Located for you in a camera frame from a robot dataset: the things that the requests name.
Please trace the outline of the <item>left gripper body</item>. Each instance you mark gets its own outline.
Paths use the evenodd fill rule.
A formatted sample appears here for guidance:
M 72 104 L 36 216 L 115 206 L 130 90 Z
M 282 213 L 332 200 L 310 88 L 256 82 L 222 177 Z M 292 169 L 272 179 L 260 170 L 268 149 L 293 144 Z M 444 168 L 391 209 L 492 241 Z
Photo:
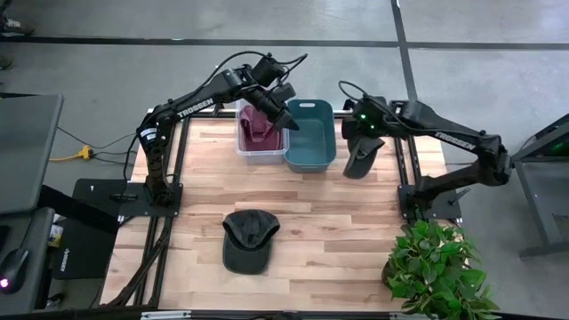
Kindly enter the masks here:
M 289 111 L 282 101 L 275 98 L 271 92 L 260 87 L 250 90 L 250 103 L 264 113 L 272 124 L 284 119 L 284 112 Z

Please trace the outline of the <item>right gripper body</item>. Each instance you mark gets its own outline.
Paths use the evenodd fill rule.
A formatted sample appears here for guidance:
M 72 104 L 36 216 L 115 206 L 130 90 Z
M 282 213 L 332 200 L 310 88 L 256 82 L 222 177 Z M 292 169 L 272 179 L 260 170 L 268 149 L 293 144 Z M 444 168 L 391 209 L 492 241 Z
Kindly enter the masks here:
M 387 123 L 388 115 L 388 103 L 382 96 L 364 94 L 353 107 L 357 133 L 369 138 L 391 135 Z

